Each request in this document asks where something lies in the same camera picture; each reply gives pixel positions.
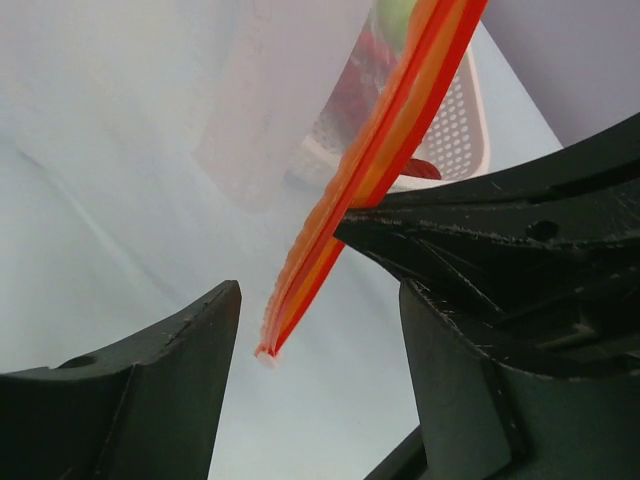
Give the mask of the clear bag with orange zipper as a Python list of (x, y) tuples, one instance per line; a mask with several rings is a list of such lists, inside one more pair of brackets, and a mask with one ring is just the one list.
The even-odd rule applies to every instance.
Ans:
[(485, 5), (416, 1), (334, 175), (290, 174), (376, 1), (5, 1), (1, 368), (52, 364), (223, 278), (273, 363), (443, 101)]

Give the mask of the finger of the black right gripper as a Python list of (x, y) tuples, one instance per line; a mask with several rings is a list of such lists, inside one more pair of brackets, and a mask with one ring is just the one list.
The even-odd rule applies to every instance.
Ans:
[(639, 369), (639, 119), (542, 158), (350, 210), (336, 237), (507, 341)]

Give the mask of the white perforated plastic basket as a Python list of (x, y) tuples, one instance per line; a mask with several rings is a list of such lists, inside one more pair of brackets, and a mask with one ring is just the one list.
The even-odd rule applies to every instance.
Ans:
[[(346, 149), (338, 117), (324, 109), (301, 145), (290, 174), (322, 187)], [(389, 191), (422, 190), (483, 175), (490, 157), (485, 112), (473, 50), (468, 49), (421, 144)]]

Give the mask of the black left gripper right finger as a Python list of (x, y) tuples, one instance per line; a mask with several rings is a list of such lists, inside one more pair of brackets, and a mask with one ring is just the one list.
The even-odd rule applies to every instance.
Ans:
[(419, 424), (374, 479), (635, 479), (639, 371), (515, 341), (404, 281)]

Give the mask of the red toy lobster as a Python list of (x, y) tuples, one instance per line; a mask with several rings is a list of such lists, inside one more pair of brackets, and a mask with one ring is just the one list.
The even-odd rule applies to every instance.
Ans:
[(338, 139), (348, 147), (367, 121), (397, 63), (386, 40), (365, 27), (327, 103)]

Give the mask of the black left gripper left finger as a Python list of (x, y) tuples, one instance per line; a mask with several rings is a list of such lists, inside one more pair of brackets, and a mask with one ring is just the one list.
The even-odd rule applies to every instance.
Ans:
[(56, 368), (1, 378), (5, 479), (204, 479), (241, 307), (225, 281)]

